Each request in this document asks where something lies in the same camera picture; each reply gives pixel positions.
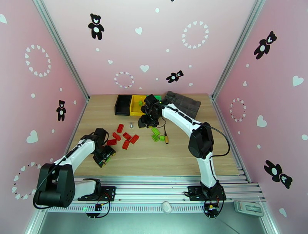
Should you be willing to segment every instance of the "pink wall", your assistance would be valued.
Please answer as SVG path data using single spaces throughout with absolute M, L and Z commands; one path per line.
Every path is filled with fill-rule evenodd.
M 267 1 L 218 96 L 249 175 L 260 184 L 286 234 L 308 228 L 307 9 L 307 1 Z M 271 31 L 277 40 L 257 60 L 254 51 Z M 292 178 L 289 189 L 284 178 L 272 180 L 264 169 L 266 160 Z
M 44 2 L 89 94 L 212 93 L 254 4 L 254 0 Z M 101 40 L 93 39 L 88 28 L 91 13 L 101 16 Z M 166 78 L 179 70 L 184 76 L 168 83 Z
M 31 0 L 0 2 L 0 35 L 0 233 L 15 234 L 34 211 L 39 167 L 63 155 L 85 99 Z

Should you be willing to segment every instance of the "red lego brick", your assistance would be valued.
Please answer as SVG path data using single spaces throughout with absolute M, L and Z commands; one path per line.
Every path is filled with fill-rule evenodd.
M 123 137 L 124 137 L 126 140 L 130 140 L 130 139 L 132 138 L 127 132 L 125 132 L 125 133 L 123 134 Z
M 107 141 L 107 145 L 116 145 L 117 144 L 117 139 L 112 139 Z
M 127 148 L 128 148 L 128 145 L 129 145 L 129 141 L 126 140 L 126 141 L 124 141 L 124 144 L 123 144 L 122 148 L 123 148 L 123 149 L 127 149 Z
M 123 124 L 119 124 L 118 129 L 117 129 L 117 133 L 122 133 L 123 128 L 124 128 L 124 125 Z
M 131 142 L 132 144 L 135 144 L 135 142 L 136 142 L 138 139 L 139 139 L 139 136 L 138 136 L 138 135 L 134 135 L 134 136 L 132 137 L 132 139 L 130 140 L 130 142 Z
M 120 137 L 118 134 L 116 134 L 115 132 L 112 134 L 112 136 L 113 136 L 115 139 L 117 139 L 117 141 L 120 141 L 120 140 L 121 140 L 121 137 Z

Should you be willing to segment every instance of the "black teddy bear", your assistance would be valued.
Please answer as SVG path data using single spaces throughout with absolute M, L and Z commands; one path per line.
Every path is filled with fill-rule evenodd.
M 58 112 L 58 121 L 64 121 L 64 114 L 66 113 L 66 109 L 64 108 L 65 101 L 59 100 L 59 107 L 57 108 Z
M 272 44 L 274 41 L 277 40 L 276 35 L 274 34 L 273 31 L 270 32 L 268 37 L 265 39 L 262 39 L 259 43 L 260 45 L 257 47 L 257 49 L 254 51 L 254 55 L 258 54 L 256 59 L 259 59 L 263 56 L 263 54 L 268 54 L 270 51 L 270 44 Z
M 265 163 L 268 166 L 264 166 L 265 171 L 272 176 L 272 180 L 275 182 L 282 182 L 282 184 L 289 189 L 291 182 L 293 179 L 290 176 L 287 176 L 286 174 L 282 173 L 282 168 L 279 164 L 276 164 L 276 166 L 269 160 L 266 160 Z
M 178 73 L 171 73 L 171 76 L 168 76 L 166 80 L 168 80 L 168 83 L 172 83 L 174 81 L 178 81 L 179 77 L 184 76 L 182 71 L 179 71 Z
M 97 39 L 101 40 L 102 37 L 103 37 L 102 32 L 104 32 L 105 30 L 104 30 L 103 26 L 100 24 L 100 16 L 94 15 L 92 13 L 90 14 L 90 16 L 91 16 L 91 19 L 92 19 L 92 23 L 90 23 L 88 25 L 88 27 L 90 29 L 92 29 L 91 30 L 92 37 L 93 37 L 93 39 L 95 39 L 96 36 L 97 36 Z

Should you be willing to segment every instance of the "circle of hearts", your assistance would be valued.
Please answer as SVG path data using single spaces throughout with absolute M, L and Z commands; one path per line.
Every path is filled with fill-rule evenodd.
M 244 111 L 244 113 L 242 114 L 242 116 L 241 117 L 238 117 L 238 118 L 235 118 L 234 117 L 234 114 L 232 113 L 233 111 L 232 111 L 232 107 L 233 107 L 233 105 L 236 103 L 236 102 L 238 102 L 238 103 L 240 103 L 240 104 L 243 104 L 243 111 Z M 234 99 L 233 100 L 233 102 L 231 103 L 231 105 L 230 105 L 230 114 L 231 114 L 231 118 L 232 119 L 234 119 L 234 121 L 235 122 L 242 122 L 242 120 L 246 117 L 246 105 L 245 105 L 245 103 L 244 103 L 244 100 L 241 100 L 239 97 L 237 98 L 237 99 Z
M 45 54 L 45 58 L 47 58 L 47 62 L 49 63 L 49 65 L 47 66 L 47 69 L 46 69 L 45 72 L 38 73 L 32 66 L 30 66 L 30 62 L 27 60 L 28 58 L 30 58 L 29 53 L 31 53 L 31 49 L 35 50 L 35 48 L 37 48 L 43 54 Z M 50 58 L 49 58 L 48 53 L 46 53 L 45 49 L 42 48 L 41 46 L 39 46 L 39 45 L 34 46 L 32 44 L 31 46 L 27 47 L 26 53 L 25 53 L 25 59 L 26 59 L 26 65 L 29 67 L 29 71 L 33 72 L 34 75 L 39 76 L 39 77 L 43 77 L 43 76 L 47 76 L 50 73 L 50 69 L 51 69 Z
M 200 26 L 200 27 L 203 27 L 203 29 L 205 30 L 205 36 L 204 36 L 204 38 L 201 40 L 201 42 L 200 43 L 198 43 L 197 45 L 188 45 L 188 42 L 186 42 L 186 39 L 185 39 L 185 37 L 186 37 L 186 32 L 188 32 L 188 28 L 191 28 L 193 25 L 198 25 L 198 26 Z M 209 33 L 209 30 L 208 30 L 208 25 L 207 24 L 204 24 L 204 22 L 203 21 L 194 21 L 194 22 L 192 22 L 192 23 L 190 23 L 190 24 L 188 24 L 187 25 L 187 27 L 183 30 L 183 34 L 182 34 L 182 42 L 183 42 L 183 44 L 184 44 L 184 46 L 185 47 L 187 47 L 188 49 L 196 49 L 196 48 L 199 48 L 200 46 L 202 46 L 204 43 L 205 43 L 205 39 L 207 39 L 208 37 L 209 37 L 209 35 L 208 35 L 208 33 Z
M 35 167 L 35 168 L 37 168 L 38 165 L 40 165 L 40 164 L 36 164 L 35 162 L 31 162 L 31 163 L 29 164 L 28 167 Z M 27 169 L 26 166 L 24 166 L 24 167 L 25 167 L 25 170 L 24 170 L 24 171 L 20 170 L 20 174 L 17 175 L 17 176 L 18 176 L 18 180 L 20 179 L 21 173 L 22 173 L 22 172 L 25 172 L 26 169 Z M 17 181 L 14 181 L 14 179 L 13 179 L 13 182 L 14 182 L 14 184 L 16 184 L 16 185 L 13 184 L 13 187 L 16 187 L 16 190 L 15 190 L 14 192 L 12 192 L 12 193 L 13 193 L 13 195 L 16 197 L 16 196 L 19 194 L 19 193 L 17 192 L 17 190 L 18 190 L 17 181 L 18 181 L 18 180 L 17 180 Z M 16 198 L 16 200 L 22 199 L 23 197 L 25 197 L 25 195 L 20 196 L 18 199 Z
M 117 81 L 117 78 L 118 78 L 119 75 L 127 75 L 127 76 L 129 76 L 129 78 L 131 79 L 131 84 L 129 86 L 123 86 L 123 85 L 119 84 L 119 82 Z M 114 77 L 114 81 L 115 81 L 116 85 L 118 85 L 120 88 L 124 88 L 124 89 L 128 89 L 128 88 L 132 87 L 133 84 L 135 83 L 134 77 L 132 75 L 130 75 L 128 72 L 116 73 L 116 75 Z

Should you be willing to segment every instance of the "wooden surface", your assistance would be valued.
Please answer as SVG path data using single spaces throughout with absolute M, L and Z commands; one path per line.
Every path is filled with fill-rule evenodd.
M 222 131 L 211 101 L 205 94 L 185 95 L 194 100 L 201 101 L 196 120 L 207 121 L 211 126 Z M 194 176 L 199 175 L 197 160 L 188 151 L 188 136 L 174 123 L 167 120 L 166 132 L 169 136 L 169 144 L 154 142 L 151 138 L 151 129 L 138 128 L 139 117 L 114 115 L 114 105 L 117 95 L 92 95 L 85 109 L 79 127 L 76 131 L 71 147 L 73 148 L 79 139 L 93 132 L 96 128 L 104 128 L 112 133 L 116 132 L 119 124 L 124 124 L 123 133 L 131 136 L 139 135 L 139 140 L 133 145 L 129 144 L 127 150 L 122 149 L 124 137 L 112 146 L 117 152 L 115 156 L 102 168 L 89 155 L 75 172 L 76 176 Z M 214 154 L 223 154 L 227 151 L 227 143 L 223 136 L 213 130 Z M 214 158 L 216 175 L 236 175 L 233 156 L 229 153 L 224 157 Z

